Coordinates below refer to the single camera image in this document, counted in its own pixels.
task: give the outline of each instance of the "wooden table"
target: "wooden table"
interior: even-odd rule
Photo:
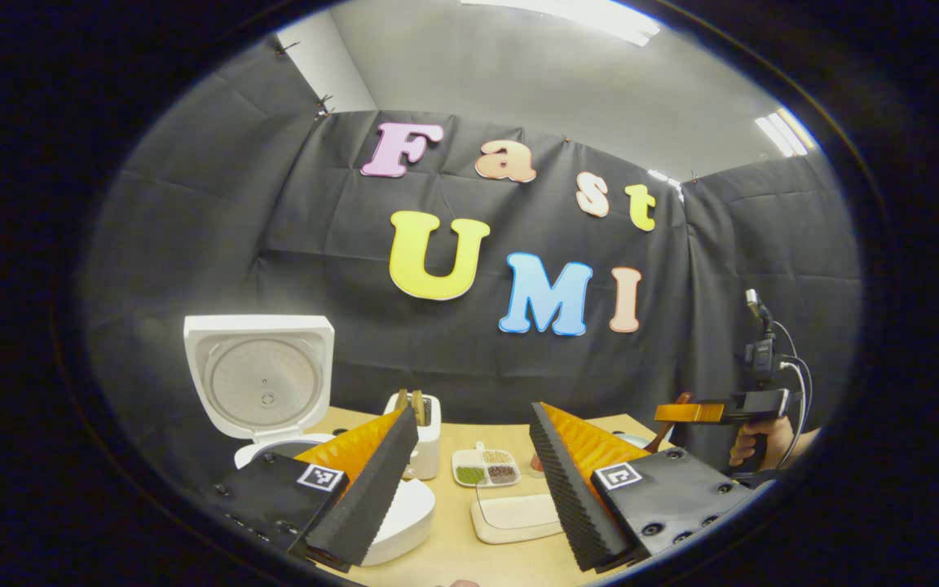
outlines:
[[[352,412],[349,409],[329,408],[324,420],[310,432],[331,434],[336,428],[354,428],[372,420],[372,413]],[[623,431],[647,439],[655,437],[640,422],[621,413],[618,416],[596,417],[590,423],[607,431]],[[433,491],[437,504],[433,513],[430,537],[403,557],[370,567],[351,567],[350,572],[335,572],[349,580],[372,587],[448,587],[458,579],[473,580],[481,587],[544,585],[562,587],[593,582],[600,576],[621,571],[622,567],[600,573],[578,571],[574,554],[563,532],[560,534],[511,544],[485,544],[474,532],[470,517],[470,504],[477,499],[476,489],[462,487],[452,477],[452,452],[472,449],[477,441],[487,448],[509,451],[521,469],[521,482],[515,484],[515,494],[549,493],[545,479],[530,473],[534,445],[528,437],[527,424],[440,425],[440,471],[424,483]],[[663,442],[663,450],[672,445]],[[509,495],[510,490],[502,496]],[[332,569],[321,565],[325,571]]]

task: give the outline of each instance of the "blue letter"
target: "blue letter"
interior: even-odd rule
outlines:
[[[503,332],[526,332],[528,305],[536,319],[538,332],[549,327],[556,311],[560,317],[553,323],[553,332],[563,337],[578,337],[585,334],[585,284],[593,277],[593,270],[582,263],[564,265],[556,284],[549,286],[541,259],[529,253],[511,253],[506,262],[514,268],[514,290],[509,295],[509,313],[499,320]]]

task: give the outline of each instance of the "black curtain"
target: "black curtain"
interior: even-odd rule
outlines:
[[[811,422],[841,393],[861,301],[856,244],[827,172],[805,159],[685,183],[685,212],[667,183],[562,136],[431,113],[318,118],[316,100],[287,56],[250,48],[154,124],[93,220],[79,274],[93,371],[165,479],[213,483],[244,443],[212,427],[190,380],[183,317],[197,313],[327,316],[339,408],[377,413],[392,391],[415,387],[440,398],[448,422],[525,422],[541,400],[581,417],[630,413],[653,428],[655,406],[681,389],[700,398],[740,389],[734,353],[757,335],[743,291],[756,287],[811,364]],[[444,138],[402,178],[364,177],[382,122],[439,124]],[[537,178],[477,175],[481,145],[496,139],[531,148]],[[578,208],[580,171],[607,182],[606,217]],[[652,232],[630,222],[623,189],[635,183],[657,200]],[[465,296],[396,289],[389,217],[399,210],[439,216],[425,261],[434,275],[452,267],[451,220],[489,224]],[[540,257],[551,281],[567,263],[593,269],[584,335],[499,330],[513,252]],[[630,334],[608,328],[612,267],[642,273],[641,327]],[[677,432],[715,465],[733,433]]]

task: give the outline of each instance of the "hand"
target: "hand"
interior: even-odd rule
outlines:
[[[756,435],[767,435],[767,451],[763,456],[759,471],[773,469],[792,444],[792,424],[787,416],[782,416],[776,420],[749,422],[738,428],[738,438],[734,439],[734,446],[730,447],[731,467],[741,465],[746,458],[756,454],[753,448],[756,446]]]

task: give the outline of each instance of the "ceiling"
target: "ceiling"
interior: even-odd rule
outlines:
[[[564,134],[679,181],[782,156],[754,123],[776,101],[664,26],[638,47],[459,0],[354,0],[331,15],[381,110]]]

